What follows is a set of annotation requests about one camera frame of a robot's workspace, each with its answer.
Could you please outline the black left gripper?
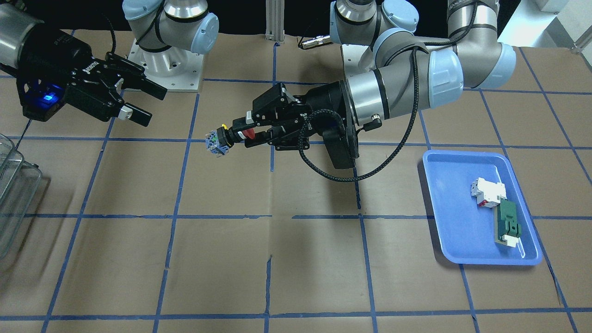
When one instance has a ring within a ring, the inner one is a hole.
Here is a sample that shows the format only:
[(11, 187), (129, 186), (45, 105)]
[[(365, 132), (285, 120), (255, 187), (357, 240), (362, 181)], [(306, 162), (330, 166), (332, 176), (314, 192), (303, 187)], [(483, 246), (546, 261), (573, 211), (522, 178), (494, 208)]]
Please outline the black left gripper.
[(233, 120), (232, 133), (244, 135), (246, 148), (305, 150), (312, 135), (344, 126), (355, 128), (344, 81), (312, 88), (304, 95), (292, 95), (279, 83), (254, 99), (245, 117)]

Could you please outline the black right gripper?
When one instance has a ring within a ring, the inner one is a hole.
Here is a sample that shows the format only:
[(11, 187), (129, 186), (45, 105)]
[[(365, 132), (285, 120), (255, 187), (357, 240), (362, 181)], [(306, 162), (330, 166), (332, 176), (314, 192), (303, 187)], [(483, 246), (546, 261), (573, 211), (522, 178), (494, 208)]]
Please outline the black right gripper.
[[(96, 73), (103, 61), (93, 57), (91, 47), (61, 30), (33, 28), (27, 32), (17, 60), (17, 79), (41, 79), (65, 88), (65, 104), (107, 122), (112, 118), (129, 120), (147, 127), (152, 118), (125, 102), (116, 88)], [(104, 69), (123, 80), (121, 88), (138, 89), (164, 100), (167, 89), (150, 80), (143, 66), (107, 52)]]

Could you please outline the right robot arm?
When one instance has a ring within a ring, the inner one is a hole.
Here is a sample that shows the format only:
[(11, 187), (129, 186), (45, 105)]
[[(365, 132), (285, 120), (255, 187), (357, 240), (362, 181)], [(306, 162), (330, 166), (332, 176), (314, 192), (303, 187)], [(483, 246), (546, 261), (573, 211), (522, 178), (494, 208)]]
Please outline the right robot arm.
[[(139, 48), (148, 54), (183, 50), (205, 55), (220, 28), (205, 0), (125, 0), (122, 4)], [(150, 65), (91, 47), (53, 28), (9, 1), (1, 2), (1, 70), (16, 79), (24, 117), (46, 122), (65, 104), (107, 122), (113, 118), (148, 126), (150, 112), (118, 92), (138, 89), (163, 100), (167, 88), (146, 76)]]

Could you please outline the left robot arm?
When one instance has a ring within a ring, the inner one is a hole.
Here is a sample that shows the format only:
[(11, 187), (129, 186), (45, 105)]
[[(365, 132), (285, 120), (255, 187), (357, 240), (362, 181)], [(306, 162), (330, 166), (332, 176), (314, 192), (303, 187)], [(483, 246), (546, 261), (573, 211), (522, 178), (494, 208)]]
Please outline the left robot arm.
[(358, 130), (459, 99), (464, 88), (498, 88), (512, 75), (514, 49), (498, 42), (497, 0), (446, 2), (446, 38), (415, 34), (419, 14), (406, 0), (337, 0), (330, 39), (366, 47), (359, 73), (292, 96), (276, 84), (246, 116), (217, 133), (226, 146), (264, 143), (296, 150), (314, 133), (355, 145)]

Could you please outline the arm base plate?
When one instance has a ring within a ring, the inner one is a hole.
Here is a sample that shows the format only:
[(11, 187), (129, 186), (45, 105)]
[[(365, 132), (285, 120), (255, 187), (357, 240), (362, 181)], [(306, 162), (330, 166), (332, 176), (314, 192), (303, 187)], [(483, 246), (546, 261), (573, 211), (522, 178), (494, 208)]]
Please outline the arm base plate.
[(343, 44), (342, 58), (346, 79), (374, 76), (373, 71), (383, 67), (383, 64), (376, 64), (376, 55), (371, 46)]
[(129, 61), (144, 69), (146, 78), (170, 92), (196, 93), (202, 81), (204, 60), (211, 50), (207, 43), (192, 48), (192, 37), (163, 36), (164, 46), (158, 39), (157, 47), (141, 47), (133, 41)]

